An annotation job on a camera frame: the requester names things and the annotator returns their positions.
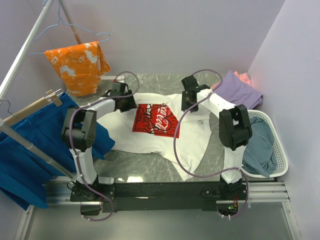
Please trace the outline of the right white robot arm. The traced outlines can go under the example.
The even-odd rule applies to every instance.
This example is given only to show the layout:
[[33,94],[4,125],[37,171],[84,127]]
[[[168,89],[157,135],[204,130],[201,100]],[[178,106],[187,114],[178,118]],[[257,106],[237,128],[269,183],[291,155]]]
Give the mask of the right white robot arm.
[[242,178],[242,161],[246,145],[252,137],[253,132],[247,108],[241,105],[234,105],[223,99],[208,85],[199,85],[193,75],[181,80],[184,87],[181,99],[181,110],[183,118],[204,106],[213,113],[219,120],[219,140],[224,146],[224,167],[218,172],[226,182],[219,187],[222,198],[230,200],[237,194],[237,187],[234,185]]

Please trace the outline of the white Coca-Cola t-shirt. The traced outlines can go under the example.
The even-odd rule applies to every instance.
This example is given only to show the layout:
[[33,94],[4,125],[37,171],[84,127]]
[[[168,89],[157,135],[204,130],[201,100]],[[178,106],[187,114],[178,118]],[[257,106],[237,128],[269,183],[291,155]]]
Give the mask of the white Coca-Cola t-shirt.
[[111,112],[97,121],[115,141],[113,149],[136,154],[158,153],[172,162],[183,181],[201,163],[212,134],[210,111],[182,117],[181,94],[136,93],[136,109]]

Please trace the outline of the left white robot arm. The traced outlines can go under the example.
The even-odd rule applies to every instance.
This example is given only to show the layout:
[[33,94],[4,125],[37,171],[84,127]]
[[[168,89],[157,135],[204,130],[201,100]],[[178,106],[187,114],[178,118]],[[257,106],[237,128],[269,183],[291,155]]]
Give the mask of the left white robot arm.
[[76,183],[86,184],[82,195],[88,201],[99,197],[100,188],[97,185],[114,183],[113,177],[98,176],[94,168],[92,149],[96,140],[97,120],[117,110],[126,112],[136,109],[133,94],[127,83],[114,81],[112,88],[98,100],[80,107],[70,107],[66,112],[61,138],[72,154]]

